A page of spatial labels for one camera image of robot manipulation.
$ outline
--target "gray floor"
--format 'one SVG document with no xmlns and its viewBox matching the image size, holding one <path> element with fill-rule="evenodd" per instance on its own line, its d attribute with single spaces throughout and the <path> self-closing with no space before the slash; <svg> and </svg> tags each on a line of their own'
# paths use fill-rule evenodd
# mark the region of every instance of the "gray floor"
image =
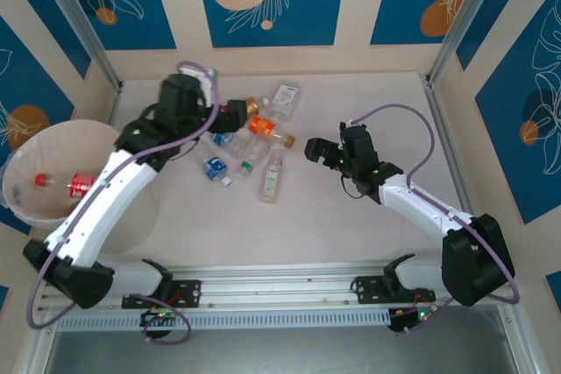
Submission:
<svg viewBox="0 0 561 374">
<path fill-rule="evenodd" d="M 194 332 L 161 347 L 140 333 L 58 334 L 53 374 L 437 374 L 517 372 L 496 308 L 447 308 L 410 337 L 387 328 Z"/>
</svg>

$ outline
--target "blue label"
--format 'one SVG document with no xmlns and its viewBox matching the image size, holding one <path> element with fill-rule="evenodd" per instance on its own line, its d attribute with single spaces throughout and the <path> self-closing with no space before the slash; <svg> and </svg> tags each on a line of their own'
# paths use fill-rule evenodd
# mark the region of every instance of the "blue label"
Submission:
<svg viewBox="0 0 561 374">
<path fill-rule="evenodd" d="M 227 168 L 226 164 L 222 162 L 222 160 L 218 157 L 214 157 L 213 159 L 209 159 L 202 170 L 207 177 L 211 180 L 215 179 L 218 174 L 224 171 Z"/>
<path fill-rule="evenodd" d="M 217 144 L 221 148 L 224 148 L 231 142 L 233 137 L 234 135 L 232 133 L 215 133 L 211 138 L 215 144 Z"/>
</svg>

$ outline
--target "white trash bin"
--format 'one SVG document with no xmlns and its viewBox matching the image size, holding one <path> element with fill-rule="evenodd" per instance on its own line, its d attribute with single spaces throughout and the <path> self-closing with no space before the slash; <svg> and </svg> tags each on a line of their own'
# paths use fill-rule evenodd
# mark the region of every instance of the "white trash bin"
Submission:
<svg viewBox="0 0 561 374">
<path fill-rule="evenodd" d="M 51 126 L 25 142 L 6 168 L 4 198 L 13 213 L 29 225 L 49 231 L 70 215 L 72 202 L 34 184 L 38 173 L 98 175 L 113 151 L 118 133 L 93 120 Z M 103 244 L 103 254 L 125 253 L 143 243 L 158 217 L 158 203 L 146 186 L 125 210 Z"/>
</svg>

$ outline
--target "bottle label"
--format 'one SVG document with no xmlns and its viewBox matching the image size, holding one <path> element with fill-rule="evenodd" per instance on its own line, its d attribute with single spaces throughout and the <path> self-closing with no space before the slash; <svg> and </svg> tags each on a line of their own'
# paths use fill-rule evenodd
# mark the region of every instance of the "bottle label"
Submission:
<svg viewBox="0 0 561 374">
<path fill-rule="evenodd" d="M 269 136 L 274 129 L 274 124 L 261 118 L 255 116 L 249 123 L 249 131 L 257 133 L 258 135 Z"/>
<path fill-rule="evenodd" d="M 222 160 L 220 158 L 214 157 L 213 159 L 209 159 L 204 164 L 204 166 L 202 167 L 202 170 L 204 171 L 205 174 L 207 174 L 207 177 L 209 177 L 209 179 L 213 180 L 225 168 L 226 168 L 226 164 L 224 162 L 222 162 Z"/>
<path fill-rule="evenodd" d="M 231 143 L 233 137 L 232 133 L 215 133 L 211 139 L 215 144 L 224 148 L 227 144 Z"/>
<path fill-rule="evenodd" d="M 273 104 L 288 108 L 290 103 L 295 99 L 298 88 L 280 85 L 277 93 L 274 95 Z"/>
<path fill-rule="evenodd" d="M 274 187 L 277 184 L 277 179 L 279 178 L 279 170 L 275 168 L 269 168 L 266 170 L 265 186 L 263 187 L 263 192 L 266 194 L 273 194 Z"/>
<path fill-rule="evenodd" d="M 253 166 L 247 161 L 242 162 L 242 167 L 249 172 L 253 171 Z"/>
<path fill-rule="evenodd" d="M 81 199 L 91 189 L 96 177 L 87 174 L 75 174 L 70 186 L 70 197 Z"/>
</svg>

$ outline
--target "orange bottle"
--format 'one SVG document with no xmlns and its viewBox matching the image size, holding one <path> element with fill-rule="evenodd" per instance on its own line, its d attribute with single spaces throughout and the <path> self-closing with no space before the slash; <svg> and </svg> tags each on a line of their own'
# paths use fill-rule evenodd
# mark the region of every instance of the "orange bottle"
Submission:
<svg viewBox="0 0 561 374">
<path fill-rule="evenodd" d="M 249 123 L 249 131 L 277 144 L 284 144 L 287 148 L 291 148 L 295 142 L 294 136 L 288 135 L 276 124 L 259 116 L 252 118 Z"/>
</svg>

